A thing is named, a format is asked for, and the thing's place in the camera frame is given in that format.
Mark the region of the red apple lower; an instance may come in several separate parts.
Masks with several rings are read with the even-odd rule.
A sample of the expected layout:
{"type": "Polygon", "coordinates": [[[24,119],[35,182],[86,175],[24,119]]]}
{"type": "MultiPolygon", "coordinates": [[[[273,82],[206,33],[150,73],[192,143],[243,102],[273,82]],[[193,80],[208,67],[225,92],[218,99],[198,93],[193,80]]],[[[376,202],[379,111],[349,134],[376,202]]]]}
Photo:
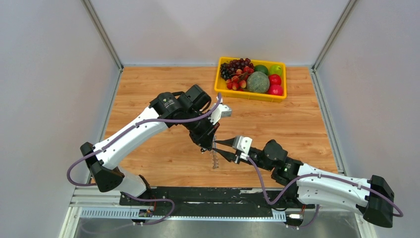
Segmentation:
{"type": "Polygon", "coordinates": [[[275,95],[275,96],[283,96],[284,89],[281,85],[272,84],[270,85],[267,94],[275,95]]]}

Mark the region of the dark green lime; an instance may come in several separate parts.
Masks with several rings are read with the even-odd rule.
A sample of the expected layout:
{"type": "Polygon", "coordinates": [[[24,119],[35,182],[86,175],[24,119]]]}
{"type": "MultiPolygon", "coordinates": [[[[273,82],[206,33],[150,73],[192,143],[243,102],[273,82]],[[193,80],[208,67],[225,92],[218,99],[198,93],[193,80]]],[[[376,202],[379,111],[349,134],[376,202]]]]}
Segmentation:
{"type": "Polygon", "coordinates": [[[265,66],[265,65],[262,65],[262,64],[258,64],[258,65],[255,65],[254,66],[254,71],[255,72],[262,72],[262,73],[264,73],[265,75],[269,75],[269,70],[268,70],[268,68],[265,66]]]}

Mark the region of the cherry cluster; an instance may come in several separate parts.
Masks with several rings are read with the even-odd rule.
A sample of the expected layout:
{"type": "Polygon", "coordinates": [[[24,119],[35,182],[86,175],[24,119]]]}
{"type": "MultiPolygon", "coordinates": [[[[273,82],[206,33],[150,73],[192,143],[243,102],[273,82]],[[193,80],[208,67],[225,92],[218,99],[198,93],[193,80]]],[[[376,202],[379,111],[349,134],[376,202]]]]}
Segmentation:
{"type": "Polygon", "coordinates": [[[229,90],[243,91],[247,88],[248,78],[254,73],[254,69],[245,66],[243,69],[225,70],[221,75],[229,90]]]}

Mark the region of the metal key organizer blue handle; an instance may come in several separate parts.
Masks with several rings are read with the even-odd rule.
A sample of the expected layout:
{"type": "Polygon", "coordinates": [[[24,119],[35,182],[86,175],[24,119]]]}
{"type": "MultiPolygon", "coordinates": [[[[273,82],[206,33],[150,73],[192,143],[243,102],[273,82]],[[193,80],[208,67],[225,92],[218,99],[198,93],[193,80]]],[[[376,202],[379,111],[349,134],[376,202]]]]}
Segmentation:
{"type": "Polygon", "coordinates": [[[217,152],[215,151],[216,148],[216,136],[213,137],[212,140],[212,150],[210,151],[211,154],[211,161],[212,161],[212,169],[216,170],[219,168],[217,152]]]}

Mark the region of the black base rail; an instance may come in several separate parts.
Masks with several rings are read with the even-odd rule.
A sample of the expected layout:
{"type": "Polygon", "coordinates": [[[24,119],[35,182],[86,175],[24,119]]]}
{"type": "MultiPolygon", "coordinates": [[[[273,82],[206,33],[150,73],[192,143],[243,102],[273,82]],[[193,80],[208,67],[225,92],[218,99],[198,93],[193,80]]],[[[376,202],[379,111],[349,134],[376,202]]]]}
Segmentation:
{"type": "Polygon", "coordinates": [[[253,188],[169,187],[158,186],[145,192],[136,201],[121,195],[122,206],[150,206],[155,215],[166,215],[174,201],[173,216],[194,217],[270,217],[276,211],[301,209],[302,203],[282,196],[274,205],[267,204],[263,192],[253,188]]]}

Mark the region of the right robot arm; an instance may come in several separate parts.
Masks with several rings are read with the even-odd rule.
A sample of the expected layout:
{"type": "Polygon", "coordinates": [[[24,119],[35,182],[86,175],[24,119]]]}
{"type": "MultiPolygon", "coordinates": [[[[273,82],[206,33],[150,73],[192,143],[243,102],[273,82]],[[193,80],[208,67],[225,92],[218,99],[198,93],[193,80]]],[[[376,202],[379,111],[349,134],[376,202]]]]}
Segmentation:
{"type": "Polygon", "coordinates": [[[217,140],[216,143],[235,150],[213,149],[227,161],[252,165],[260,183],[263,183],[260,172],[263,169],[271,172],[271,178],[284,187],[275,198],[270,198],[265,185],[261,185],[269,205],[275,205],[283,198],[289,207],[298,204],[336,207],[361,215],[373,225],[393,226],[397,209],[395,195],[383,177],[354,178],[323,171],[289,157],[288,152],[273,139],[261,150],[252,147],[252,139],[244,136],[217,140]]]}

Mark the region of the red apple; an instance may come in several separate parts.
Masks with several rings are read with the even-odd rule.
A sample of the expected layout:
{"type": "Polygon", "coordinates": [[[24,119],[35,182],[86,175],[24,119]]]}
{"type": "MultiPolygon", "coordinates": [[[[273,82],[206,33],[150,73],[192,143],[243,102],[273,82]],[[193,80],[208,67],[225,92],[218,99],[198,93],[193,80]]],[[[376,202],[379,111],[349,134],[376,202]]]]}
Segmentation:
{"type": "Polygon", "coordinates": [[[281,85],[282,79],[278,74],[272,74],[269,77],[270,85],[281,85]]]}
{"type": "Polygon", "coordinates": [[[283,96],[284,89],[281,85],[272,84],[270,85],[267,94],[275,95],[275,96],[283,96]]]}

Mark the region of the red apple upper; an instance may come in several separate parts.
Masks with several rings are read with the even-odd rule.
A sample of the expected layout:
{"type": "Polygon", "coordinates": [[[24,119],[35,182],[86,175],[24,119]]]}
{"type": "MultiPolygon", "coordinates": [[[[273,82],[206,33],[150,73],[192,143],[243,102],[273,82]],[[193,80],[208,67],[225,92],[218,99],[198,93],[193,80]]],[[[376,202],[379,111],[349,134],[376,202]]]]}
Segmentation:
{"type": "Polygon", "coordinates": [[[270,85],[281,85],[282,79],[278,74],[272,74],[269,77],[270,85]]]}

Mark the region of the yellow plastic bin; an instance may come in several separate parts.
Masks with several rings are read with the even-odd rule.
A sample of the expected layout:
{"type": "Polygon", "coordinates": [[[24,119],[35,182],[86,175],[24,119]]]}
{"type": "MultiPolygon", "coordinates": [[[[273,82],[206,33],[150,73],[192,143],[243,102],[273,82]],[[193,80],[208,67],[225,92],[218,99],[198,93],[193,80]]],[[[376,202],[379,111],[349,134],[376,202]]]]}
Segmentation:
{"type": "MultiPolygon", "coordinates": [[[[238,60],[239,58],[221,57],[219,59],[219,65],[225,60],[230,61],[230,60],[233,60],[233,59],[238,60]]],[[[266,60],[254,60],[254,59],[252,59],[251,61],[253,62],[254,65],[258,65],[258,64],[265,65],[268,69],[273,64],[280,64],[280,65],[284,66],[284,71],[283,71],[283,74],[281,76],[281,79],[282,79],[281,86],[284,89],[283,96],[270,95],[270,94],[267,94],[267,92],[266,93],[253,93],[253,92],[250,92],[247,88],[244,89],[243,91],[229,90],[226,86],[225,80],[219,74],[219,69],[217,70],[217,76],[216,76],[216,80],[215,80],[215,83],[214,83],[215,91],[219,92],[223,96],[227,96],[227,97],[259,100],[259,101],[281,102],[284,99],[286,99],[286,97],[287,97],[286,64],[284,64],[282,62],[266,61],[266,60]]]]}

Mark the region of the dark grape bunch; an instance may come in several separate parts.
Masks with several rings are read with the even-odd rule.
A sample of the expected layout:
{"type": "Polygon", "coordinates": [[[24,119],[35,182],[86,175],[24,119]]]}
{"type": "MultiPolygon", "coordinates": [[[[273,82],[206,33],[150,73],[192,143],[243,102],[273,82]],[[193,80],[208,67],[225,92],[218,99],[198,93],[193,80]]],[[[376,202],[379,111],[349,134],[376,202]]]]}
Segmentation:
{"type": "Polygon", "coordinates": [[[237,70],[248,72],[248,68],[254,69],[255,66],[249,58],[233,59],[230,61],[223,61],[219,67],[219,74],[224,79],[231,79],[235,75],[239,75],[237,70]]]}

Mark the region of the cantaloupe melon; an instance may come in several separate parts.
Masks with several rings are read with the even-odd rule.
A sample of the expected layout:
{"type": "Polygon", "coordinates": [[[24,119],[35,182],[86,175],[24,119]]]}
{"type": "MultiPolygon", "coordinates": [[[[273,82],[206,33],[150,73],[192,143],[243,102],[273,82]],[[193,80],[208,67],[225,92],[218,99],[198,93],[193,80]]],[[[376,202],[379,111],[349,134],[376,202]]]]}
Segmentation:
{"type": "Polygon", "coordinates": [[[266,93],[269,90],[270,81],[266,74],[260,71],[252,73],[247,79],[247,89],[253,93],[266,93]]]}

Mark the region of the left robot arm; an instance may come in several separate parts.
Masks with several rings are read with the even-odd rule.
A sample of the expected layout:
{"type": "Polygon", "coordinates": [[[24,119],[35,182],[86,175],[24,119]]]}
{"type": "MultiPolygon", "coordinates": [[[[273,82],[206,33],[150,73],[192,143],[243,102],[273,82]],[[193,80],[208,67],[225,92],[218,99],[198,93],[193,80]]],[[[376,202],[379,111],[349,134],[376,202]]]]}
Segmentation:
{"type": "Polygon", "coordinates": [[[99,191],[129,193],[139,205],[148,204],[152,195],[145,179],[122,169],[120,162],[154,135],[179,124],[188,129],[194,144],[203,151],[212,150],[219,120],[231,115],[221,96],[217,98],[212,105],[211,97],[197,84],[186,92],[160,93],[134,120],[108,139],[84,143],[80,147],[83,160],[99,191]]]}

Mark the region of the green apple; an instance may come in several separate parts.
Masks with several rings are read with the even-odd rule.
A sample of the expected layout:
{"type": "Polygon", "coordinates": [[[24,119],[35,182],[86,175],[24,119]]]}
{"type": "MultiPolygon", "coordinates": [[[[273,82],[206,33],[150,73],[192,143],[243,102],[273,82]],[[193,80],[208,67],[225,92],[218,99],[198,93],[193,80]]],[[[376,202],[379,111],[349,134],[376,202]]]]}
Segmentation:
{"type": "Polygon", "coordinates": [[[280,65],[280,64],[273,64],[270,68],[269,68],[269,75],[273,75],[276,74],[278,76],[282,76],[284,71],[284,66],[280,65]]]}

